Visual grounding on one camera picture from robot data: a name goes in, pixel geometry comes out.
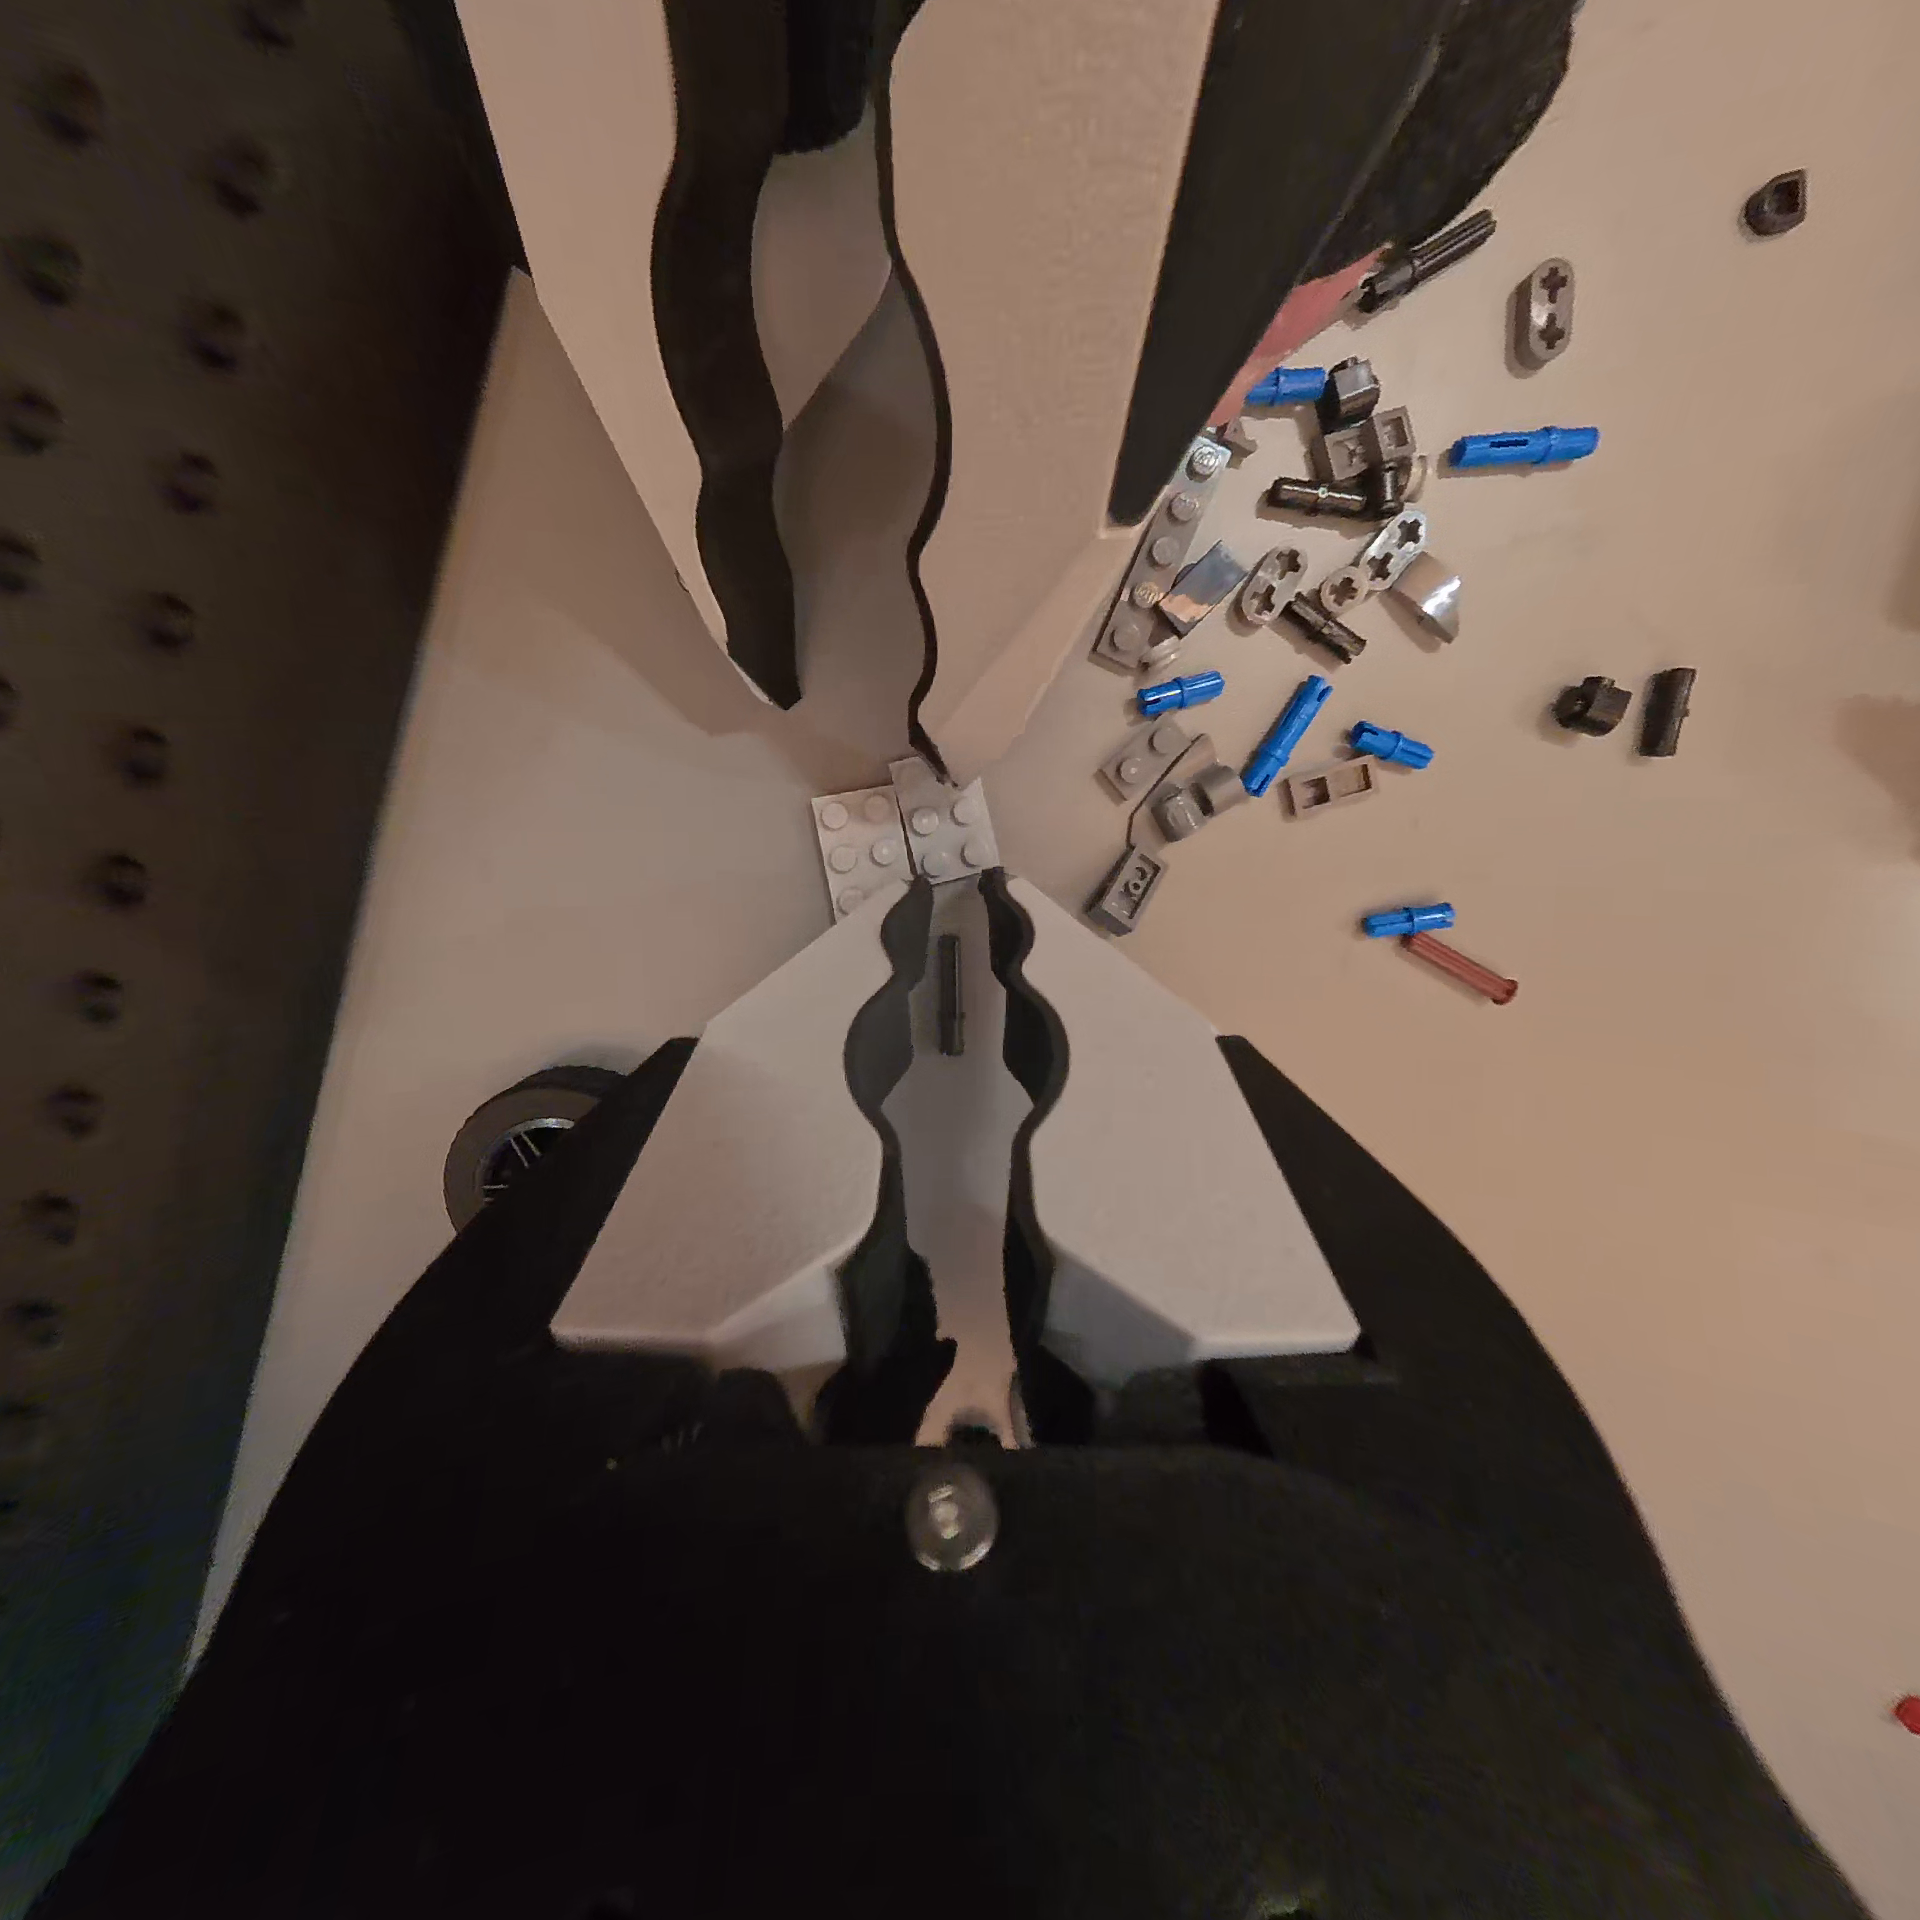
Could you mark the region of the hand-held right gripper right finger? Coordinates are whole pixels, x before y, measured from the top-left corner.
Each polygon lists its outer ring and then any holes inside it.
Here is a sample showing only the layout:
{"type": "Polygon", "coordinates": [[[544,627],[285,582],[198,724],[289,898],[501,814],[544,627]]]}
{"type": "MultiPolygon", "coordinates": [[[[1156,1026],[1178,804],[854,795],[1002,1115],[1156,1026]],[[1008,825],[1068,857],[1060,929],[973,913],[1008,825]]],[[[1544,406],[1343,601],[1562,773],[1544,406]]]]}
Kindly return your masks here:
{"type": "Polygon", "coordinates": [[[1230,1068],[1184,998],[1025,881],[981,882],[1010,1156],[1002,1298],[1025,1437],[1096,1437],[1140,1382],[1345,1357],[1360,1321],[1230,1068]]]}

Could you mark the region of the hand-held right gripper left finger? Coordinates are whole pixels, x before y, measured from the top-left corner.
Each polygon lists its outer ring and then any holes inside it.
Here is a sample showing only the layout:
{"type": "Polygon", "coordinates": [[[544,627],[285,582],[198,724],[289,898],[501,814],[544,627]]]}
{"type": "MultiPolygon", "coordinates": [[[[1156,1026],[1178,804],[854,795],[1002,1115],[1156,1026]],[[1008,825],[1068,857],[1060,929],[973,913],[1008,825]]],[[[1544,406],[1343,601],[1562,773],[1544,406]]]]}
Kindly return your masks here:
{"type": "Polygon", "coordinates": [[[551,1323],[564,1349],[775,1377],[834,1444],[912,1444],[953,1367],[886,1098],[933,890],[886,882],[714,1015],[551,1323]]]}

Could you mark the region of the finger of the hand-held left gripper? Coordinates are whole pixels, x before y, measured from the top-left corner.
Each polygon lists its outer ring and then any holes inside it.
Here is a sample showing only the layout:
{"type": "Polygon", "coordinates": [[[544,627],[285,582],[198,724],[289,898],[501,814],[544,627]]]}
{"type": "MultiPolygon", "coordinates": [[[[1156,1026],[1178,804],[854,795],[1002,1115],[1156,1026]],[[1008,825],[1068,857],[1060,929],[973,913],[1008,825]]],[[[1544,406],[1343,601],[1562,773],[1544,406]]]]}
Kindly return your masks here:
{"type": "Polygon", "coordinates": [[[783,5],[456,7],[544,315],[733,673],[800,702],[775,509],[783,417],[754,227],[785,117],[783,5]]]}
{"type": "Polygon", "coordinates": [[[1024,731],[1114,588],[1112,514],[1208,3],[922,5],[886,71],[886,228],[937,365],[918,729],[953,782],[1024,731]]]}

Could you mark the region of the group of small lego connectors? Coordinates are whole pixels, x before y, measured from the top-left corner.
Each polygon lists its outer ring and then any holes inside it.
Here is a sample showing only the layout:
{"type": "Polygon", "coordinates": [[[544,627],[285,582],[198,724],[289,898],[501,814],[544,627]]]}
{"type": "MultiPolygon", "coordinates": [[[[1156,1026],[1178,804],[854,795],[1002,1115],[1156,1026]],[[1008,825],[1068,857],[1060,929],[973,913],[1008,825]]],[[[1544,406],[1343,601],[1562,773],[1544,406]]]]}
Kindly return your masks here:
{"type": "MultiPolygon", "coordinates": [[[[1399,297],[1452,260],[1469,253],[1495,228],[1489,212],[1422,242],[1360,286],[1360,303],[1399,297]]],[[[1542,369],[1570,339],[1575,276],[1561,257],[1538,262],[1514,292],[1520,356],[1542,369]]],[[[1320,451],[1330,457],[1327,478],[1309,483],[1281,476],[1268,502],[1297,514],[1377,521],[1377,531],[1345,567],[1333,569],[1311,593],[1288,593],[1304,569],[1296,546],[1268,548],[1257,564],[1241,562],[1214,541],[1188,561],[1197,524],[1214,483],[1233,454],[1249,454],[1257,441],[1233,433],[1202,434],[1174,470],[1174,483],[1146,516],[1135,558],[1118,590],[1112,611],[1095,641],[1095,659],[1126,675],[1142,675],[1181,652],[1184,641],[1220,606],[1233,601],[1239,619],[1266,627],[1284,619],[1337,662],[1360,659],[1367,641],[1353,628],[1353,607],[1389,594],[1440,641],[1458,634],[1458,574],[1440,562],[1430,543],[1430,521],[1417,502],[1424,462],[1404,409],[1375,405],[1377,385],[1370,363],[1348,358],[1333,369],[1274,369],[1248,394],[1255,409],[1317,405],[1324,426],[1320,451]]],[[[1456,474],[1524,470],[1568,466],[1593,457],[1600,433],[1593,426],[1540,426],[1497,434],[1461,437],[1447,451],[1456,474]]],[[[1666,759],[1688,717],[1696,670],[1666,668],[1646,686],[1639,755],[1666,759]]],[[[1140,686],[1133,694],[1140,727],[1105,756],[1098,778],[1119,802],[1132,804],[1126,849],[1087,900],[1087,921],[1114,938],[1135,931],[1140,914],[1160,887],[1166,862],[1142,844],[1156,834],[1160,850],[1212,825],[1233,804],[1284,788],[1296,818],[1317,809],[1369,795],[1384,765],[1424,771],[1432,747],[1417,735],[1373,722],[1348,729],[1348,756],[1311,771],[1296,771],[1287,782],[1290,755],[1301,747],[1317,715],[1327,706],[1333,684],[1306,677],[1288,693],[1287,706],[1261,733],[1244,769],[1233,771],[1214,755],[1212,738],[1185,731],[1177,713],[1215,702],[1224,679],[1215,670],[1193,673],[1140,686]]],[[[1608,735],[1632,706],[1632,690],[1608,677],[1586,677],[1561,689],[1552,702],[1552,722],[1577,735],[1608,735]]],[[[1400,938],[1452,931],[1452,903],[1410,903],[1365,916],[1360,931],[1373,941],[1400,943],[1400,938]]]]}

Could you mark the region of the black lego tyre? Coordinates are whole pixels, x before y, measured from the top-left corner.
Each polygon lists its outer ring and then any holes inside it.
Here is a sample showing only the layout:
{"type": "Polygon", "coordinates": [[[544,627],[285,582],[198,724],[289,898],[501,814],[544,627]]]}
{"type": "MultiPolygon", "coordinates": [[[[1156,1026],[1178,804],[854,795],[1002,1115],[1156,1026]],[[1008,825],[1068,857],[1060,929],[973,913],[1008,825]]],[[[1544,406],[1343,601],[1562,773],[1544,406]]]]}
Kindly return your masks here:
{"type": "Polygon", "coordinates": [[[564,1063],[530,1073],[484,1100],[464,1121],[442,1162],[441,1194],[450,1227],[464,1233],[624,1079],[624,1073],[609,1068],[564,1063]]]}

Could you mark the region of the brown lego axle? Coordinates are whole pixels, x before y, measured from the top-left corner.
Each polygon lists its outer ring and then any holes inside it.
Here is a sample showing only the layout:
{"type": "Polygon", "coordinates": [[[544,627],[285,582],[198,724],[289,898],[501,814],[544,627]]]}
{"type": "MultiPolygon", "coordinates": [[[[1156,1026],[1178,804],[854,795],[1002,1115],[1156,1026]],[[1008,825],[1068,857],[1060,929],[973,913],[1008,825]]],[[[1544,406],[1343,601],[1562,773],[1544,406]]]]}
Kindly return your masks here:
{"type": "Polygon", "coordinates": [[[1472,961],[1466,954],[1437,940],[1429,931],[1404,934],[1399,943],[1410,958],[1452,978],[1458,987],[1472,993],[1482,1001],[1489,1001],[1492,1006],[1506,1006],[1520,993],[1520,983],[1514,978],[1501,975],[1495,970],[1472,961]]]}

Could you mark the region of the person's left hand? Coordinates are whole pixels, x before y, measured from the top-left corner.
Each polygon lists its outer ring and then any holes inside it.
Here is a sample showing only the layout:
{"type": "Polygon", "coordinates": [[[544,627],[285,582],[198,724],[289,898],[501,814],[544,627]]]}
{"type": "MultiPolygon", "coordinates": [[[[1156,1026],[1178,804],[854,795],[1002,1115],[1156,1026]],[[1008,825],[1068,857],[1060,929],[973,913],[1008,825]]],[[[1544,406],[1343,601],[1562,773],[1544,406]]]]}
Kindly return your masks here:
{"type": "Polygon", "coordinates": [[[1224,391],[1206,413],[1206,429],[1224,426],[1244,413],[1244,396],[1272,369],[1306,348],[1319,334],[1338,319],[1353,303],[1360,284],[1375,269],[1377,253],[1353,260],[1345,269],[1296,286],[1253,349],[1230,374],[1224,391]]]}

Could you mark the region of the black perforated panel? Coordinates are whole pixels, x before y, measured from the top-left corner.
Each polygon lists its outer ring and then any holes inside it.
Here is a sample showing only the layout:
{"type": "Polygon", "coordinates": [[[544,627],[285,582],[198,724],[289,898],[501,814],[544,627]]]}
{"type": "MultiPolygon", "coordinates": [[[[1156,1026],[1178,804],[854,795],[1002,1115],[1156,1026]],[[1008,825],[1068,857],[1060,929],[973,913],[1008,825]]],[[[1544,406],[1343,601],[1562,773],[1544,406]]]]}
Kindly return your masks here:
{"type": "Polygon", "coordinates": [[[4,1675],[170,1687],[517,230],[452,5],[4,5],[4,1675]]]}

